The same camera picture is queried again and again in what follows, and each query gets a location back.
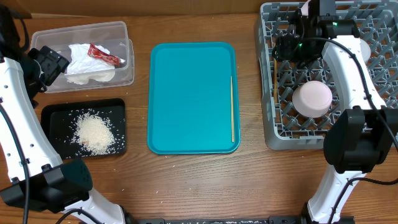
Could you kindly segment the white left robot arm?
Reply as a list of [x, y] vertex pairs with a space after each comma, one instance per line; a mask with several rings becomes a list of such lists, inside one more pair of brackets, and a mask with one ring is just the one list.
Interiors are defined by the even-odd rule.
[[63, 163], [47, 139], [34, 108], [43, 93], [66, 70], [69, 61], [43, 46], [20, 45], [13, 14], [1, 6], [1, 147], [11, 186], [1, 190], [3, 202], [29, 211], [61, 212], [83, 223], [133, 223], [125, 209], [93, 188], [82, 159]]

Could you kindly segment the white round plate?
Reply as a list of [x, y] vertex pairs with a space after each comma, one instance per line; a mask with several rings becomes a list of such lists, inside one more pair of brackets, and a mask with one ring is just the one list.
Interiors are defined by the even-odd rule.
[[305, 4], [300, 8], [303, 16], [308, 16], [308, 5], [311, 0], [307, 0]]

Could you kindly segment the white napkin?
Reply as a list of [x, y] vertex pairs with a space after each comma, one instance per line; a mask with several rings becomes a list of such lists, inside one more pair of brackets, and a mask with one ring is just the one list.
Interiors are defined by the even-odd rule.
[[71, 44], [69, 48], [72, 62], [65, 74], [69, 83], [86, 85], [90, 80], [108, 82], [115, 76], [115, 65], [88, 54], [91, 44]]

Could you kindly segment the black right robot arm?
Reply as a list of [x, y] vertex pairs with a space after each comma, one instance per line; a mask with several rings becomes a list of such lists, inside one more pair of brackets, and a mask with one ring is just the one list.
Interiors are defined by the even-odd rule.
[[295, 11], [273, 48], [278, 62], [323, 59], [340, 100], [341, 114], [323, 142], [328, 167], [300, 223], [353, 223], [340, 215], [350, 193], [397, 146], [397, 110], [387, 108], [376, 91], [360, 43], [357, 24], [340, 19], [334, 1], [310, 0]]

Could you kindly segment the pile of rice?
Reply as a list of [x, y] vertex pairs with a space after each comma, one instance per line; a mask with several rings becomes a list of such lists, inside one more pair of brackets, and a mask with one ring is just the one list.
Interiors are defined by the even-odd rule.
[[94, 109], [78, 112], [72, 120], [71, 144], [80, 146], [83, 152], [89, 152], [91, 156], [102, 156], [113, 150], [116, 137], [112, 133], [113, 124], [108, 117], [102, 117], [104, 113]]

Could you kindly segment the wooden chopstick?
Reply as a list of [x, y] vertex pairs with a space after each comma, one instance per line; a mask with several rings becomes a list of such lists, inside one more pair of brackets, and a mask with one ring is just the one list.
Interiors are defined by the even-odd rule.
[[274, 103], [277, 104], [278, 102], [278, 86], [277, 86], [277, 60], [274, 58], [274, 90], [273, 90], [273, 97], [274, 97]]
[[233, 100], [233, 78], [230, 77], [230, 100], [231, 100], [231, 141], [234, 142], [234, 100]]

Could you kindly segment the grey small bowl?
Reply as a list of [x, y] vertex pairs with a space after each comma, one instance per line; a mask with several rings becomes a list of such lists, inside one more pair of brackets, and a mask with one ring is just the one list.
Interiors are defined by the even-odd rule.
[[363, 58], [364, 62], [367, 63], [371, 56], [370, 46], [368, 45], [368, 43], [365, 40], [361, 39], [360, 47], [361, 47], [362, 58]]

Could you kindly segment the red snack wrapper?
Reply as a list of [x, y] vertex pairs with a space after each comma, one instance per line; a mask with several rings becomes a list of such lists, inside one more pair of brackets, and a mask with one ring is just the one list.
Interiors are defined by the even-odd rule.
[[88, 49], [88, 56], [102, 60], [108, 64], [115, 66], [120, 66], [121, 64], [121, 59], [119, 57], [101, 51], [93, 43], [90, 44], [90, 48]]

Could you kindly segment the pink bowl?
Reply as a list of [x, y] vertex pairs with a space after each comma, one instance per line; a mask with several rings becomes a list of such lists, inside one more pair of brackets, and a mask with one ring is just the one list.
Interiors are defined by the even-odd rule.
[[328, 86], [319, 81], [310, 81], [294, 91], [292, 103], [301, 115], [308, 118], [319, 118], [328, 112], [332, 98]]

